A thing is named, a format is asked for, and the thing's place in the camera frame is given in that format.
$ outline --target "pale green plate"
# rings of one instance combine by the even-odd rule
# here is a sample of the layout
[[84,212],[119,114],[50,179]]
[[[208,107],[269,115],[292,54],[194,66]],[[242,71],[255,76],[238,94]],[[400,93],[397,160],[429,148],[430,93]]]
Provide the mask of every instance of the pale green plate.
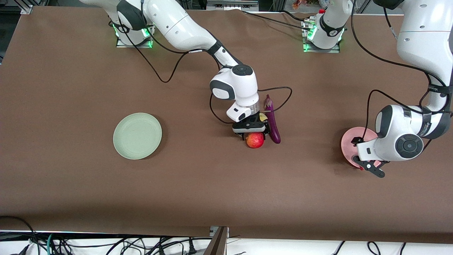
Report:
[[162,127],[154,116],[134,113],[122,119],[113,133],[116,151],[127,159],[151,155],[162,139]]

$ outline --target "brown tabletop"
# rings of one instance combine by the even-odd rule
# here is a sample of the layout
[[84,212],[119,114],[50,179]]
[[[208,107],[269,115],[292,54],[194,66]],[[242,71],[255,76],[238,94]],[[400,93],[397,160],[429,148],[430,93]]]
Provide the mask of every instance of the brown tabletop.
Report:
[[[372,89],[417,104],[422,73],[367,55],[350,29],[340,54],[315,54],[303,52],[299,29],[237,10],[190,15],[253,67],[259,88],[294,89],[276,112],[282,143],[250,149],[213,117],[217,67],[208,54],[186,56],[161,83],[135,49],[115,47],[102,9],[36,7],[21,16],[0,67],[2,215],[37,230],[207,235],[230,226],[253,238],[453,243],[453,132],[414,160],[386,165],[383,179],[348,165],[339,147],[348,128],[365,125]],[[402,17],[390,20],[399,28]],[[368,49],[401,61],[384,17],[355,24]],[[165,78],[179,57],[157,45],[142,52]],[[279,105],[287,91],[270,94]],[[390,103],[372,98],[372,123]],[[225,120],[230,104],[213,102]],[[154,115],[164,134],[155,153],[133,161],[112,135],[137,112]]]

